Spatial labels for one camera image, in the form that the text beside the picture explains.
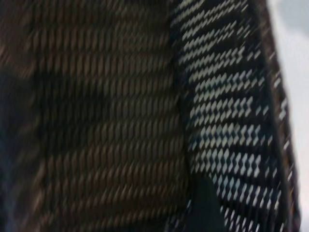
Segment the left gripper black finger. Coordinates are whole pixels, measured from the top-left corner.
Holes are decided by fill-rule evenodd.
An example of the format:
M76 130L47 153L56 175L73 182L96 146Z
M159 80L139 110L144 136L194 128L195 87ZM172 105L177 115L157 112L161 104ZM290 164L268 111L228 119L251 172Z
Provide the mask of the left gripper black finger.
M223 232L224 218L216 196L214 184L209 178L198 180L187 216L188 232Z

